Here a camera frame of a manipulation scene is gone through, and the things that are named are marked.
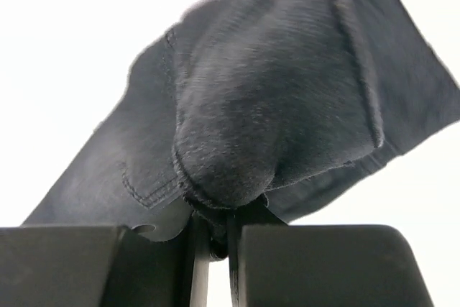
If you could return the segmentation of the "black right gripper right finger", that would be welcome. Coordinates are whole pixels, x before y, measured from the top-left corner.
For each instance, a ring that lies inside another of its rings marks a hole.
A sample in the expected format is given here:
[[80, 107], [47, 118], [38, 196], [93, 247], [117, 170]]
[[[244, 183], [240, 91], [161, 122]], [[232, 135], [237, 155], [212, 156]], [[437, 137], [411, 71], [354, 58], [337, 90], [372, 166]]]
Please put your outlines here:
[[227, 221], [234, 306], [424, 307], [433, 301], [404, 236], [385, 225]]

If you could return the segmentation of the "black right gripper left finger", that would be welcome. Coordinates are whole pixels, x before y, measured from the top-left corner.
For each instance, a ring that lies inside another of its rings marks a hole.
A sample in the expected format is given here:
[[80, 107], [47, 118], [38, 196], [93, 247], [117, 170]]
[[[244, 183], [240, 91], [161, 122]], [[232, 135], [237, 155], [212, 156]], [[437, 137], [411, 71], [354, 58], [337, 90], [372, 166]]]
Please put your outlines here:
[[1, 229], [2, 306], [189, 306], [186, 238], [122, 226]]

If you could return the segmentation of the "black trousers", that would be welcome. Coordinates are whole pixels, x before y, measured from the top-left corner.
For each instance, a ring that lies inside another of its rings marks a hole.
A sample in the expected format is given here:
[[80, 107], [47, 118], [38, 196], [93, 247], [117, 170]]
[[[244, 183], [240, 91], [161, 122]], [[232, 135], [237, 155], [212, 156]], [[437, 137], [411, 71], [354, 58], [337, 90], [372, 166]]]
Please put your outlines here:
[[230, 211], [299, 219], [458, 120], [459, 87], [400, 0], [205, 0], [137, 57], [26, 223], [196, 211], [222, 260]]

